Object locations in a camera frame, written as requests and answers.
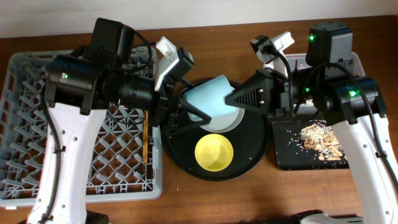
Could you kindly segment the pale grey round plate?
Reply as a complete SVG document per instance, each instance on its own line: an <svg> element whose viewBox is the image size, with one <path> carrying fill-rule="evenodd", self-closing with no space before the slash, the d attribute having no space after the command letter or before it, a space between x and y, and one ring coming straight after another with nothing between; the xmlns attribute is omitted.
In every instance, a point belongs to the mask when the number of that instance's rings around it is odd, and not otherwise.
<svg viewBox="0 0 398 224"><path fill-rule="evenodd" d="M216 116L201 128L211 133L224 133L234 129L243 119L245 110L236 108L236 111L224 116Z"/></svg>

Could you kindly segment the light blue plastic cup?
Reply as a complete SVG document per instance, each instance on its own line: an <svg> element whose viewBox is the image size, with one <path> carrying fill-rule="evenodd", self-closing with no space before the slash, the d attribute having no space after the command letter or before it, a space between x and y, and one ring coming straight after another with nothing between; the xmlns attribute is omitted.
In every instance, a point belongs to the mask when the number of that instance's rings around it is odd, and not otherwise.
<svg viewBox="0 0 398 224"><path fill-rule="evenodd" d="M183 98L211 118L223 118L235 114L238 110L225 103L225 98L232 90L227 77L220 75L188 90L183 94Z"/></svg>

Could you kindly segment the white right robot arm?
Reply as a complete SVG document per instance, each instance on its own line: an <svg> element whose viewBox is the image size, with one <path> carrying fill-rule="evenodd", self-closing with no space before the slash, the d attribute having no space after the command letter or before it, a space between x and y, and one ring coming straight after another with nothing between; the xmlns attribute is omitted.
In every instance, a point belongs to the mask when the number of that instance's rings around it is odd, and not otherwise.
<svg viewBox="0 0 398 224"><path fill-rule="evenodd" d="M321 22L308 33L307 67L291 69L284 50L289 32L250 42L264 64L229 94L227 105L296 121L311 100L338 138L359 192L365 223L397 222L397 159L379 85L354 74L353 32L342 22Z"/></svg>

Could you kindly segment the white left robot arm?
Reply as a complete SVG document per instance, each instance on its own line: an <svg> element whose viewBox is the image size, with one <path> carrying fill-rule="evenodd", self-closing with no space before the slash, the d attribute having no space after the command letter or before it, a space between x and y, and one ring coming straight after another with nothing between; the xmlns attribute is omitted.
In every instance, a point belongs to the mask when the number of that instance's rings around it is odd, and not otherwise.
<svg viewBox="0 0 398 224"><path fill-rule="evenodd" d="M179 127L180 113L210 116L175 94L177 83L194 65L192 55L165 37L155 47L162 53L153 78L131 66L138 31L118 21L96 20L89 45L57 56L49 65L40 102L48 124L39 193L28 223L107 223L105 214L86 209L86 186L96 138L110 104L148 112L147 122L162 128L162 137L189 130Z"/></svg>

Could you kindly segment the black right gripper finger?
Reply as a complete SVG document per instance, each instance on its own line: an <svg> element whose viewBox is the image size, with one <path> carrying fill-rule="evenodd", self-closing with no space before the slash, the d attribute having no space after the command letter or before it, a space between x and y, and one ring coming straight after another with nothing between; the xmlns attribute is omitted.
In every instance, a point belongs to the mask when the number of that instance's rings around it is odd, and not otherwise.
<svg viewBox="0 0 398 224"><path fill-rule="evenodd" d="M256 70L255 74L245 82L245 85L249 87L266 87L273 78L271 69L262 68Z"/></svg>
<svg viewBox="0 0 398 224"><path fill-rule="evenodd" d="M269 81L247 82L225 98L225 103L259 114L271 112L274 85Z"/></svg>

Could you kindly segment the yellow plastic bowl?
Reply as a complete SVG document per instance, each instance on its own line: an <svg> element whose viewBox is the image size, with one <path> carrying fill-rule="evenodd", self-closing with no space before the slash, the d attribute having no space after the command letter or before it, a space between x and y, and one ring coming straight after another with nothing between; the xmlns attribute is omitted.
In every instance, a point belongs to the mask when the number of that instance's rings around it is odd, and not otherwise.
<svg viewBox="0 0 398 224"><path fill-rule="evenodd" d="M197 142L194 155L201 168L210 172L219 172L232 163L234 149L226 137L220 134L207 134Z"/></svg>

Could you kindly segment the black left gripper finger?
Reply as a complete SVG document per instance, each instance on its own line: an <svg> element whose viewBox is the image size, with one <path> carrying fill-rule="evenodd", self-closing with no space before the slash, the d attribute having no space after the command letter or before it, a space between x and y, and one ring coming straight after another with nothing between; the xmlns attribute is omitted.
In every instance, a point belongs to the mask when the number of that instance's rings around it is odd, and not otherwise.
<svg viewBox="0 0 398 224"><path fill-rule="evenodd" d="M189 114L192 117L192 121L211 121L211 117L209 115L202 112L202 110L193 106L184 99L179 99L178 107L181 112Z"/></svg>
<svg viewBox="0 0 398 224"><path fill-rule="evenodd" d="M210 121L210 118L201 119L199 121L191 121L187 116L180 118L170 118L164 126L164 134L167 136L181 134L200 126L209 124Z"/></svg>

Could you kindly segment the food scraps and rice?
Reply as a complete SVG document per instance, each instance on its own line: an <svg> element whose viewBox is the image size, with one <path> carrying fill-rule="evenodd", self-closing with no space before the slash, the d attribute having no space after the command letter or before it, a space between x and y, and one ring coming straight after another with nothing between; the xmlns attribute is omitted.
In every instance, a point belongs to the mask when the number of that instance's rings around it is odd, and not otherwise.
<svg viewBox="0 0 398 224"><path fill-rule="evenodd" d="M320 121L302 128L298 134L293 134L288 146L298 146L301 152L314 152L313 159L324 163L346 158L332 128Z"/></svg>

